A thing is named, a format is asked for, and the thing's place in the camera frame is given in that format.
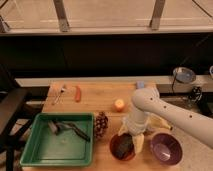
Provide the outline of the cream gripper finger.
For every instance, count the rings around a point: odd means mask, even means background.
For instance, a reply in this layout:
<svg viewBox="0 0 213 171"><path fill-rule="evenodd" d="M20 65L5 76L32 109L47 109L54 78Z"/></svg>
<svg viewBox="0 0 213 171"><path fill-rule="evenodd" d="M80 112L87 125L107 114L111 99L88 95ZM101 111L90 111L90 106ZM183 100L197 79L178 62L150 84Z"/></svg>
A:
<svg viewBox="0 0 213 171"><path fill-rule="evenodd" d="M132 139L133 139L134 151L136 154L139 154L143 149L144 134L133 136Z"/></svg>
<svg viewBox="0 0 213 171"><path fill-rule="evenodd" d="M128 132L128 127L125 124L123 124L118 131L118 135L121 136L127 132Z"/></svg>

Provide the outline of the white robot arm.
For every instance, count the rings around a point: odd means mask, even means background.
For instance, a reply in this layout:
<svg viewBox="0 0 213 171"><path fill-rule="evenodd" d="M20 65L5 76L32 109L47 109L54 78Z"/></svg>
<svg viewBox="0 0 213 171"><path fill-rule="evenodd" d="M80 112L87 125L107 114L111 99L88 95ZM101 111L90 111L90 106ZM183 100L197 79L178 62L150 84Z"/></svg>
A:
<svg viewBox="0 0 213 171"><path fill-rule="evenodd" d="M129 133L142 140L149 115L156 114L213 149L213 119L161 100L156 88L136 89L131 103L118 135Z"/></svg>

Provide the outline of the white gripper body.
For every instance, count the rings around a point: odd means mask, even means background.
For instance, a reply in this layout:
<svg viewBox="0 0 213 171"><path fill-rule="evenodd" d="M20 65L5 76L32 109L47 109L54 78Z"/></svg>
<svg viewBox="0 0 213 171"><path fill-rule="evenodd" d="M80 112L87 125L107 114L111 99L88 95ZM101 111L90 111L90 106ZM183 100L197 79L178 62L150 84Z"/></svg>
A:
<svg viewBox="0 0 213 171"><path fill-rule="evenodd" d="M148 118L145 117L142 121L133 120L129 116L123 118L123 125L127 129L127 132L133 136L139 135L146 130L148 125Z"/></svg>

